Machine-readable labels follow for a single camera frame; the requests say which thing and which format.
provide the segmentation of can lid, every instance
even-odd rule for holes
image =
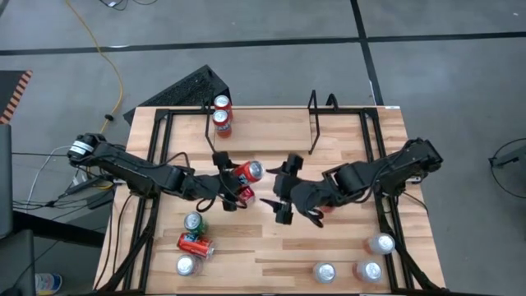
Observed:
[[[190,275],[194,269],[194,259],[189,255],[182,255],[178,259],[178,274]]]
[[[206,252],[206,258],[207,259],[210,258],[210,256],[212,256],[212,254],[214,254],[214,251],[215,251],[215,245],[212,243],[208,247],[208,251]]]
[[[365,265],[365,273],[369,280],[378,281],[381,278],[381,268],[376,262],[368,262]]]
[[[230,100],[228,99],[228,97],[226,95],[218,95],[214,99],[215,107],[224,107],[224,106],[228,105],[229,102],[230,102]]]
[[[390,252],[395,248],[395,241],[393,238],[388,234],[380,234],[378,236],[378,246],[386,251]]]
[[[251,161],[250,167],[248,169],[250,169],[250,175],[252,175],[252,176],[254,176],[254,178],[258,178],[258,179],[262,178],[263,177],[263,173],[265,172],[261,162],[256,161],[256,160]]]
[[[199,215],[199,213],[195,211],[188,214],[184,219],[184,227],[186,229],[196,229],[200,223],[201,223],[201,215]]]
[[[228,113],[224,110],[217,110],[214,112],[214,121],[217,123],[224,123],[228,119]]]
[[[316,273],[318,274],[320,280],[324,282],[331,282],[336,277],[336,269],[330,263],[320,264]]]

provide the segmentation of silver soda can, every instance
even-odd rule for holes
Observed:
[[[388,234],[377,234],[372,238],[367,238],[363,242],[366,252],[374,255],[391,254],[395,249],[395,241]]]
[[[319,283],[329,284],[336,279],[336,269],[330,263],[318,263],[314,266],[314,277]]]
[[[182,276],[197,275],[201,272],[201,259],[194,255],[182,255],[178,259],[177,270]]]
[[[374,261],[360,261],[353,265],[353,275],[366,283],[376,283],[381,280],[381,267]]]

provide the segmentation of green soda can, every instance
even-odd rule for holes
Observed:
[[[203,235],[208,229],[208,224],[201,214],[193,211],[184,218],[184,228],[191,234]]]

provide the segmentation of yellow cable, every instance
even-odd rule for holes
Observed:
[[[91,168],[90,167],[85,167],[85,170],[88,172],[88,173],[91,173]],[[106,185],[106,186],[101,186],[101,185],[93,185],[93,187],[95,188],[98,188],[100,190],[108,190],[110,189],[111,187],[113,187],[113,185],[115,185],[114,183],[110,183],[109,185]]]
[[[119,95],[118,95],[118,101],[117,103],[115,104],[115,106],[113,106],[113,110],[112,112],[110,113],[111,115],[113,115],[115,113],[115,111],[117,111],[117,109],[121,106],[121,103],[122,103],[122,97],[124,95],[124,86],[122,84],[122,78],[121,78],[121,74],[118,72],[117,70],[117,67],[115,66],[115,64],[109,60],[108,57],[106,57],[106,55],[100,50],[100,46],[99,46],[99,43],[97,42],[97,39],[95,38],[95,36],[93,35],[93,32],[91,32],[90,30],[90,27],[88,27],[88,25],[85,23],[84,19],[82,19],[82,16],[79,15],[78,12],[76,12],[75,8],[73,8],[72,4],[69,2],[69,0],[65,0],[66,1],[66,4],[71,8],[71,10],[73,11],[73,13],[75,13],[76,17],[79,19],[79,21],[81,22],[81,24],[85,27],[85,29],[88,31],[88,33],[90,33],[90,37],[91,39],[93,40],[93,43],[95,44],[95,47],[97,48],[97,51],[99,52],[100,56],[103,57],[106,61],[109,62],[109,64],[112,66],[113,70],[115,71],[115,74],[117,74],[117,78],[118,78],[118,84],[119,84]],[[100,128],[100,133],[103,133],[104,130],[106,130],[106,126],[108,126],[108,122],[109,120],[106,119],[104,121],[104,124],[102,125],[102,127]]]

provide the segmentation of black floor stripe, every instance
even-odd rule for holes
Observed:
[[[474,40],[474,39],[504,39],[524,38],[526,32],[506,33],[475,33],[448,35],[408,35],[408,36],[376,36],[367,38],[367,42],[410,42],[410,41],[440,41],[440,40]]]
[[[478,34],[451,34],[451,35],[401,35],[401,36],[376,36],[376,37],[328,37],[328,38],[304,38],[304,39],[268,39],[248,41],[218,41],[218,42],[195,42],[181,44],[150,44],[130,45],[126,47],[103,46],[101,50],[105,53],[125,53],[137,51],[155,50],[177,50],[177,49],[227,49],[256,46],[280,46],[280,45],[311,45],[311,44],[349,44],[349,43],[389,43],[389,42],[412,42],[412,41],[440,41],[440,40],[472,40],[472,39],[506,39],[526,38],[526,32],[507,33],[478,33]],[[61,48],[61,49],[4,49],[0,50],[0,56],[17,55],[39,55],[39,54],[67,54],[67,53],[96,53],[95,47],[84,48]]]
[[[304,39],[269,39],[248,41],[224,41],[224,42],[196,42],[184,44],[152,44],[131,45],[125,47],[101,47],[105,53],[125,53],[137,51],[174,50],[174,49],[224,49],[256,46],[280,46],[280,45],[313,45],[313,44],[346,44],[356,43],[358,37],[341,38],[304,38]],[[0,56],[12,55],[36,55],[36,54],[64,54],[64,53],[96,53],[94,47],[72,48],[72,49],[16,49],[0,50]]]
[[[6,6],[9,3],[9,0],[0,1],[0,16],[2,16],[3,11],[6,10]]]
[[[351,0],[353,6],[354,20],[356,21],[356,29],[358,30],[358,38],[360,39],[360,45],[362,46],[363,58],[365,59],[365,67],[367,69],[367,75],[369,76],[369,82],[371,83],[372,96],[377,105],[382,106],[384,99],[381,96],[380,83],[378,82],[378,76],[376,76],[375,64],[372,61],[371,49],[367,42],[367,34],[365,33],[365,27],[363,25],[362,13],[358,6],[358,0]]]

